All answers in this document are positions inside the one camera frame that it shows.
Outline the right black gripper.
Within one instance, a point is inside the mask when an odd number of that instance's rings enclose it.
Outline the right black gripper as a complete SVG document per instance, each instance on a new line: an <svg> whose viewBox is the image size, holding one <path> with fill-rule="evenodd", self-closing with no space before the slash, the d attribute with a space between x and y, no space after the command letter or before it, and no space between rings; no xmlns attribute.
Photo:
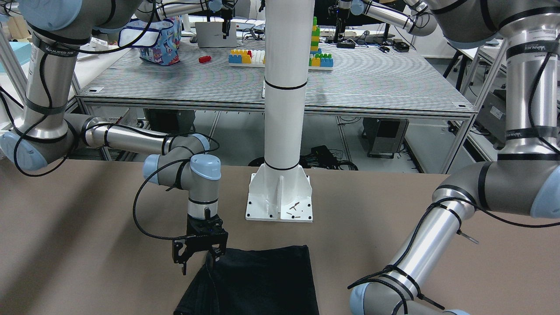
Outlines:
<svg viewBox="0 0 560 315"><path fill-rule="evenodd" d="M187 274L187 262L196 252L208 251L210 263L216 263L225 255L228 232L222 228L220 217L198 219L187 217L186 236L173 241L172 259L181 265L182 275Z"/></svg>

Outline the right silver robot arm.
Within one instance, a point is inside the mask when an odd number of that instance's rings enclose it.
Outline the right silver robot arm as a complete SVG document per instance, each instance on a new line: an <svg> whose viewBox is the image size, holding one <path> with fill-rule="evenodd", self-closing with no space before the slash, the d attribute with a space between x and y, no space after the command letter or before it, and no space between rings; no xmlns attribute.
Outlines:
<svg viewBox="0 0 560 315"><path fill-rule="evenodd" d="M155 22L163 12L159 0L18 0L17 12L32 36L32 60L23 112L1 136L1 150L17 170L40 177L51 163L64 163L76 149L110 147L147 156L144 183L188 191L184 235L160 236L141 227L144 235L171 241L172 259L186 265L197 252L208 253L213 264L226 253L228 232L217 213L221 161L211 154L212 138L205 134L165 134L110 123L90 110L67 109L74 69L92 31L118 30L132 16Z"/></svg>

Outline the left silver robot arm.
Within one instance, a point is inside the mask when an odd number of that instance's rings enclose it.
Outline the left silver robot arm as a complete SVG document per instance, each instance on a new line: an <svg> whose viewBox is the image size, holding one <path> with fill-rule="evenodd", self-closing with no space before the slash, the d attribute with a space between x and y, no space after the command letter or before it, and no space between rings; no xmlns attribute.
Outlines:
<svg viewBox="0 0 560 315"><path fill-rule="evenodd" d="M414 231L382 271L349 289L354 315L416 315L435 311L420 287L464 220L475 212L559 217L557 136L557 0L409 0L418 31L438 23L456 48L504 38L507 60L505 146L497 161L452 174L432 195Z"/></svg>

